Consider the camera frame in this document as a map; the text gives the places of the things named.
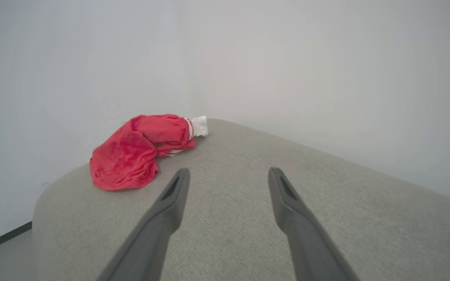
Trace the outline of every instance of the red fabric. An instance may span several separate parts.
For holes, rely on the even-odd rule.
[[[103,190],[139,189],[159,171],[155,157],[194,147],[193,128],[176,115],[137,116],[93,151],[93,184]]]

